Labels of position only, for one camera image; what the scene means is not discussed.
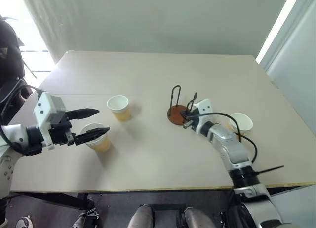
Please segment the robotic arm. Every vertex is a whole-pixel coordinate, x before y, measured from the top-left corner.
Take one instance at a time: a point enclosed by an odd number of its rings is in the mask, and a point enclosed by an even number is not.
[[[66,111],[60,97],[43,92],[34,108],[36,126],[0,126],[0,228],[5,227],[5,198],[10,192],[17,160],[39,154],[43,147],[53,149],[54,144],[79,145],[102,136],[110,128],[96,128],[82,135],[70,131],[69,120],[87,118],[98,112],[95,109]]]
[[[183,113],[187,122],[197,134],[205,136],[220,154],[224,166],[233,182],[233,192],[238,203],[224,214],[222,227],[236,228],[276,228],[283,227],[283,221],[272,203],[269,192],[259,182],[258,174],[252,169],[252,162],[244,145],[238,141],[233,131],[212,122],[212,105],[209,99],[195,104],[192,112]]]

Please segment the chair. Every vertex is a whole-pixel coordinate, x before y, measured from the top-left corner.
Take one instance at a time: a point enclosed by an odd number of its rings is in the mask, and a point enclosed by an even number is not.
[[[12,92],[24,81],[24,66],[14,29],[0,20],[0,112]],[[7,125],[32,92],[23,89],[14,97],[8,111],[2,116],[2,124]]]

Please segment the white paper cup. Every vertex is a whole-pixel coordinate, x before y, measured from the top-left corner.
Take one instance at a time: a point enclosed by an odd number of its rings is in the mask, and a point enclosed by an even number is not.
[[[100,123],[90,123],[81,130],[80,134],[83,134],[87,132],[88,130],[91,130],[94,128],[104,128],[104,125]],[[85,144],[88,145],[90,148],[94,149],[96,152],[105,152],[110,148],[111,142],[110,142],[108,133],[105,133],[101,137],[98,137]]]
[[[130,119],[129,100],[126,96],[113,96],[108,100],[107,105],[118,121],[123,122]]]
[[[239,129],[240,129],[240,133],[245,133],[252,129],[253,122],[251,118],[249,118],[247,115],[243,113],[233,113],[231,114],[231,117],[233,117],[237,121]],[[234,121],[230,119],[228,124],[229,124],[229,127],[234,132],[238,133],[238,130]]]

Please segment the brown round base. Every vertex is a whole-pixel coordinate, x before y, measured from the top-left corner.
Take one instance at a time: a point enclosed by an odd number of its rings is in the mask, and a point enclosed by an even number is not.
[[[171,123],[176,124],[176,125],[183,125],[184,124],[184,119],[182,115],[180,114],[181,111],[185,111],[186,107],[185,106],[172,106],[171,107],[171,114],[169,116],[169,110],[167,112],[167,117],[170,120]]]

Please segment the table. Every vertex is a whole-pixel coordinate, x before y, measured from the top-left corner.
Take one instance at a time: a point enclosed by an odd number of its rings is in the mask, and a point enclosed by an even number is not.
[[[209,98],[215,111],[249,115],[246,134],[258,146],[255,170],[285,168],[259,175],[268,186],[316,181],[316,137],[271,83],[252,56],[68,51],[41,88],[60,96],[67,110],[100,113],[73,120],[73,131],[90,122],[111,129],[111,149],[96,153],[86,145],[56,146],[21,158],[12,191],[140,191],[217,189],[232,186],[217,151],[202,136],[171,124],[171,89],[181,85],[179,103]],[[118,122],[106,107],[113,95],[126,95],[132,119]],[[12,123],[31,125],[36,96]],[[227,124],[221,116],[216,121]],[[243,142],[253,156],[252,146]]]

